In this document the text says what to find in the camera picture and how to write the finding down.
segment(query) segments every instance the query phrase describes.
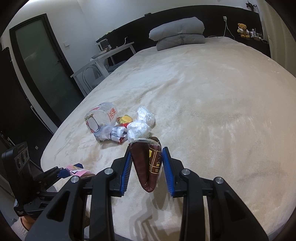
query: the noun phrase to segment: door frame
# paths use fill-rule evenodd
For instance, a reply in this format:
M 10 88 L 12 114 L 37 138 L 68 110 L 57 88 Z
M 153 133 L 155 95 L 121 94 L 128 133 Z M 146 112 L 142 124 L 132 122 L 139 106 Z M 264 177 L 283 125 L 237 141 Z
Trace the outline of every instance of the door frame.
M 26 64 L 22 58 L 22 54 L 20 52 L 20 48 L 19 45 L 17 43 L 17 37 L 16 37 L 16 30 L 30 24 L 33 23 L 35 21 L 38 20 L 42 20 L 43 26 L 45 28 L 45 31 L 47 33 L 47 36 L 49 38 L 49 41 L 54 49 L 55 54 L 57 55 L 58 59 L 60 60 L 61 65 L 63 66 L 66 74 L 70 76 L 73 74 L 73 70 L 71 69 L 66 57 L 63 54 L 63 51 L 61 50 L 61 47 L 59 46 L 59 43 L 54 35 L 54 32 L 50 26 L 47 14 L 41 14 L 39 16 L 30 18 L 14 27 L 12 27 L 9 30 L 9 34 L 10 34 L 10 41 L 11 41 L 11 46 L 13 49 L 13 53 L 15 56 L 15 60 L 17 62 L 17 65 L 20 69 L 20 72 L 26 82 L 26 84 L 28 85 L 30 91 L 32 92 L 33 96 L 35 97 L 35 99 L 37 100 L 37 102 L 40 104 L 41 108 L 45 111 L 45 113 L 48 115 L 48 117 L 53 121 L 53 123 L 59 127 L 62 123 L 62 121 L 60 120 L 60 118 L 54 113 L 54 111 L 52 110 L 52 108 L 49 106 L 49 104 L 46 102 L 46 100 L 44 99 L 44 97 L 42 96 L 41 92 L 39 91 L 39 89 L 37 88 L 36 84 L 34 83 L 27 67 Z M 71 83 L 74 85 L 74 87 L 78 90 L 78 93 L 80 94 L 81 98 L 84 99 L 84 95 L 81 92 L 79 86 L 77 85 L 76 81 L 74 80 L 74 78 L 70 78 Z

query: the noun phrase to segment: frosted glass door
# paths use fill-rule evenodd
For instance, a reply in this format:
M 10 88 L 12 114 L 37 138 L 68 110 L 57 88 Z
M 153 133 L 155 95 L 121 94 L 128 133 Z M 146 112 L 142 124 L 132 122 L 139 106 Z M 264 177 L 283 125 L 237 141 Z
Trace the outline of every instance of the frosted glass door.
M 55 51 L 43 21 L 28 23 L 16 29 L 15 35 L 34 84 L 60 121 L 64 121 L 83 96 L 65 71 L 63 59 Z

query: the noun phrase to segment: plastic bag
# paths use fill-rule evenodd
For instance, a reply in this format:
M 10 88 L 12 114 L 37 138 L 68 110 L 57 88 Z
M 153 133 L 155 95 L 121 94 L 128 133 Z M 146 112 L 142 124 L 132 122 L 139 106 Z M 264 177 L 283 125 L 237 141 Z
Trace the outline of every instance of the plastic bag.
M 116 124 L 116 118 L 116 106 L 110 102 L 104 102 L 88 112 L 84 120 L 90 133 L 93 133 L 99 141 L 101 136 L 111 133 Z
M 150 126 L 143 120 L 135 120 L 132 123 L 129 123 L 127 130 L 129 143 L 139 138 L 147 138 L 151 132 Z
M 153 128 L 153 125 L 155 122 L 154 114 L 152 114 L 144 106 L 140 106 L 138 108 L 137 113 L 138 113 L 138 120 L 143 120 L 147 125 L 149 125 L 151 128 Z
M 101 135 L 100 140 L 112 140 L 116 141 L 119 144 L 126 141 L 127 139 L 127 129 L 124 126 L 115 126 L 112 128 L 111 133 L 106 135 Z

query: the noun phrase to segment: door handle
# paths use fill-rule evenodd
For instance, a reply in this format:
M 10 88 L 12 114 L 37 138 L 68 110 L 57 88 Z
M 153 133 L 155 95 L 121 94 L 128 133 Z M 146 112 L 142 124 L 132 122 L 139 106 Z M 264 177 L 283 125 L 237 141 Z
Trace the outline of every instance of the door handle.
M 63 59 L 62 58 L 60 58 L 60 59 L 58 59 L 58 61 L 56 62 L 56 64 L 55 65 L 57 65 L 60 61 L 62 61 Z

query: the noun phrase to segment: headphones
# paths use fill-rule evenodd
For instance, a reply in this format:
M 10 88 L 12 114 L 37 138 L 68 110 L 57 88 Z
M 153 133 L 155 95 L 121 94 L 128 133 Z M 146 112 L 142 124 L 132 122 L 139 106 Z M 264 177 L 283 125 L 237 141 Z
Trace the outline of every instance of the headphones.
M 240 32 L 241 34 L 243 34 L 243 33 L 244 33 L 244 30 L 243 30 L 242 28 L 239 28 L 239 32 Z M 246 29 L 246 34 L 247 34 L 247 35 L 250 35 L 250 32 L 249 32 L 249 30 L 247 30 L 247 29 Z

